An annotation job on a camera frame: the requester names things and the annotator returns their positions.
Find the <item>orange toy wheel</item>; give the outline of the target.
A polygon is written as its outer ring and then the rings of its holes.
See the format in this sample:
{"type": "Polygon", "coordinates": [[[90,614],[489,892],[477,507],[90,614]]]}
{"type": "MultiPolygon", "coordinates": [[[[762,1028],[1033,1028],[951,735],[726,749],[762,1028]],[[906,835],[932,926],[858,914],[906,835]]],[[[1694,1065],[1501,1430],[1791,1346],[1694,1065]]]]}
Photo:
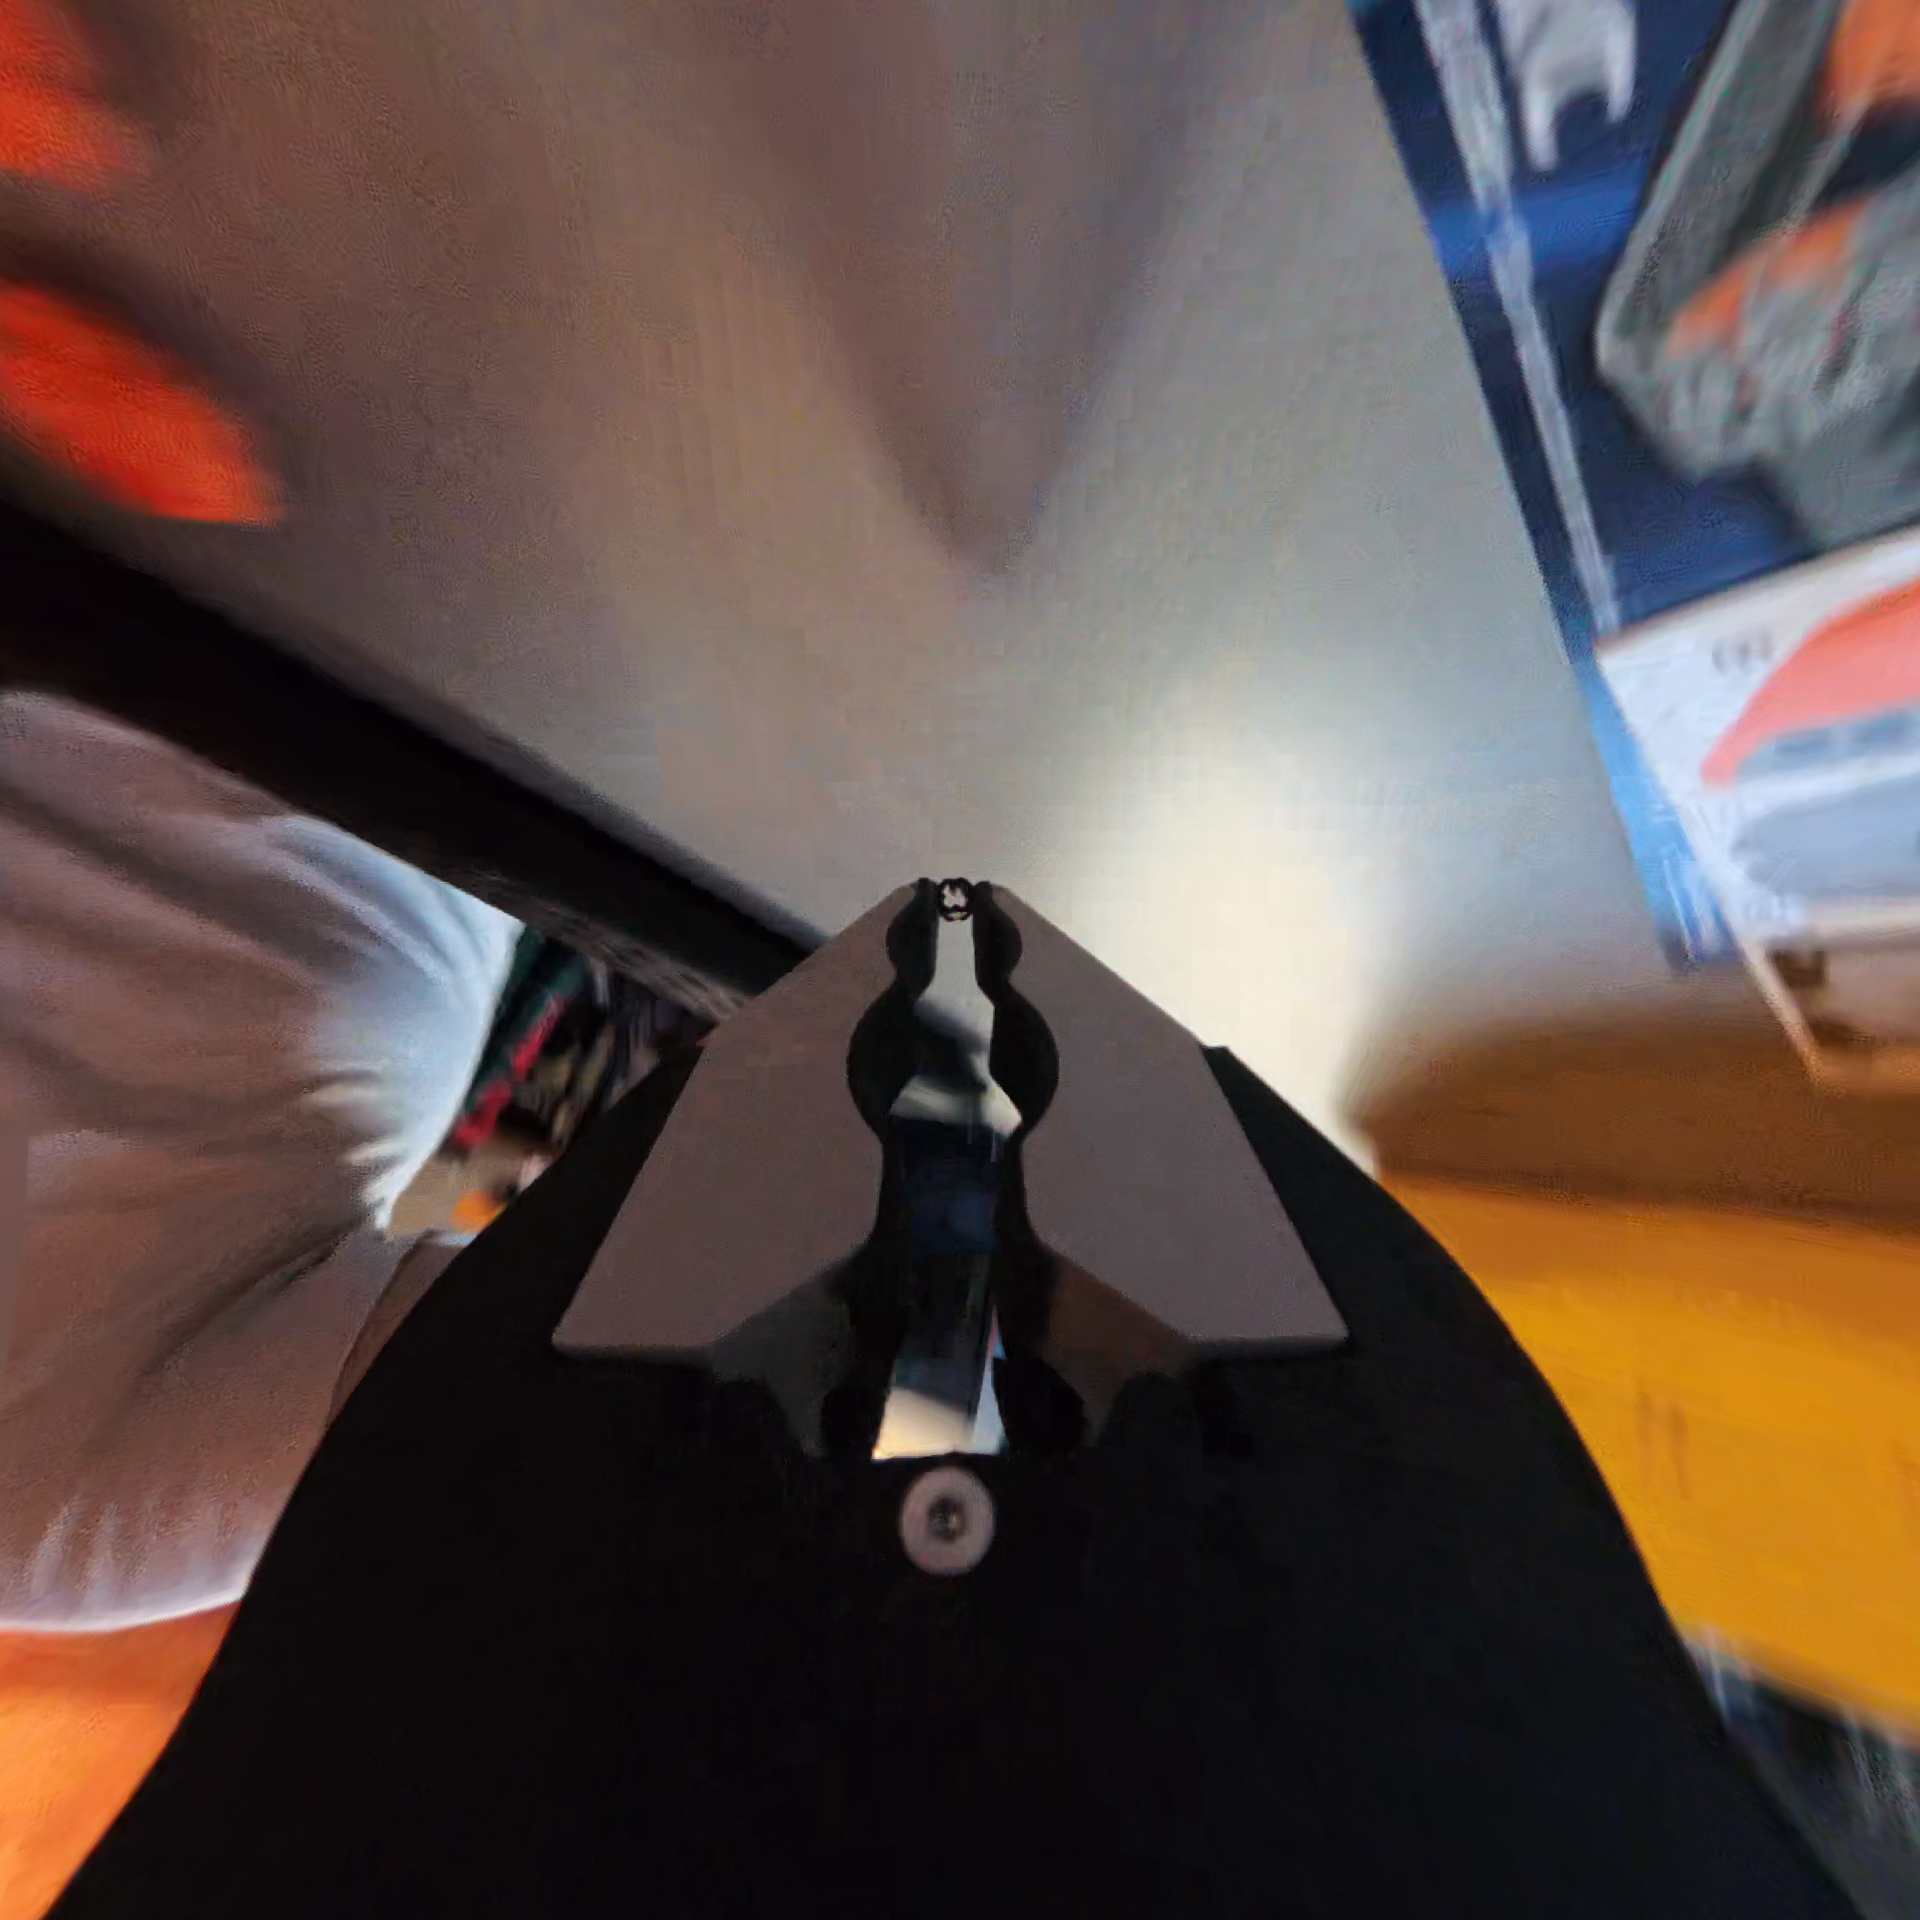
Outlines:
{"type": "Polygon", "coordinates": [[[74,194],[107,194],[144,170],[144,136],[112,104],[74,7],[0,7],[0,170],[74,194]]]}
{"type": "Polygon", "coordinates": [[[97,311],[0,289],[7,437],[140,519],[273,531],[285,486],[250,430],[176,357],[97,311]]]}

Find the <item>blue cover booklet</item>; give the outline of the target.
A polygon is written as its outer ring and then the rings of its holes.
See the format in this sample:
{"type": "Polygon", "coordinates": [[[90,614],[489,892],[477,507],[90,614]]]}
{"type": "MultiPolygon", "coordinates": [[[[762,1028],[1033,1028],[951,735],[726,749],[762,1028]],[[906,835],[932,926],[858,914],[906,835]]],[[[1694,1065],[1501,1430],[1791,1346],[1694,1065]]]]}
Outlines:
{"type": "Polygon", "coordinates": [[[1623,630],[1913,531],[1913,7],[1360,0],[1672,966],[1734,957],[1623,630]]]}

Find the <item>person's white shirt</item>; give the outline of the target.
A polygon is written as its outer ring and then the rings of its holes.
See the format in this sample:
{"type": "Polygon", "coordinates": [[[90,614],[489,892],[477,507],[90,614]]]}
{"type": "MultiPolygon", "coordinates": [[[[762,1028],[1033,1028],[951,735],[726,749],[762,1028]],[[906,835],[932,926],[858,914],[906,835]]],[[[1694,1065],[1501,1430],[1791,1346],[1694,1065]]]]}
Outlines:
{"type": "Polygon", "coordinates": [[[414,1238],[520,920],[56,695],[0,711],[7,1631],[230,1608],[414,1238]]]}

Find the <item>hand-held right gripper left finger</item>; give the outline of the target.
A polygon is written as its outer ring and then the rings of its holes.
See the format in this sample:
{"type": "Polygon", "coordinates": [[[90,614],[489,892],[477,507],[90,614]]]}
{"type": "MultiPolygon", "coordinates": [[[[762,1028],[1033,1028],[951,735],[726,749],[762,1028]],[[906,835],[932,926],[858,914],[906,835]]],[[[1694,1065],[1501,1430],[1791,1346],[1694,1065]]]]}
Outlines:
{"type": "Polygon", "coordinates": [[[557,1350],[756,1379],[808,1454],[867,1454],[901,1357],[893,1104],[940,884],[885,897],[714,1029],[557,1350]]]}

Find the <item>small yellow bin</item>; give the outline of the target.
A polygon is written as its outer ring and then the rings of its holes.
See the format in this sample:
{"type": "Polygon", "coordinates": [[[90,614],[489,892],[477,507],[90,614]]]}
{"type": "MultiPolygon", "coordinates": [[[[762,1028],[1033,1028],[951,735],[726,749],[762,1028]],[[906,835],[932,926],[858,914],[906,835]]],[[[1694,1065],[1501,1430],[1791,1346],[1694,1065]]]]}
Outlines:
{"type": "Polygon", "coordinates": [[[1386,1170],[1567,1409],[1670,1616],[1913,1744],[1913,1226],[1386,1170]]]}

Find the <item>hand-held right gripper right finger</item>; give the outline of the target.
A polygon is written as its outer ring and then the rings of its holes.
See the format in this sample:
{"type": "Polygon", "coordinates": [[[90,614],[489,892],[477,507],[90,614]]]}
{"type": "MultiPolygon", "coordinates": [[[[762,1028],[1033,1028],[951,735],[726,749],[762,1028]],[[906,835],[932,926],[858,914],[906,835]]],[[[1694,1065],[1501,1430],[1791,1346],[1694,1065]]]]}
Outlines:
{"type": "Polygon", "coordinates": [[[1012,1111],[995,1404],[1012,1444],[1090,1444],[1133,1374],[1300,1359],[1344,1311],[1201,1041],[997,884],[951,892],[1012,1111]]]}

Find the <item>white folded leaflet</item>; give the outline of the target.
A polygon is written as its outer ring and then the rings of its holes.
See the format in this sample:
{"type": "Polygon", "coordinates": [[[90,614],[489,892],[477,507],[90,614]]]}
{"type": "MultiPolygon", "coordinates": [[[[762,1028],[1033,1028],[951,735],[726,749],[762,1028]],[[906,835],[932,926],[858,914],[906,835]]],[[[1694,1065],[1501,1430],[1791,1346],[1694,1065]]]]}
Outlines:
{"type": "Polygon", "coordinates": [[[1838,1092],[1920,1085],[1920,536],[1595,648],[1713,911],[1838,1092]]]}

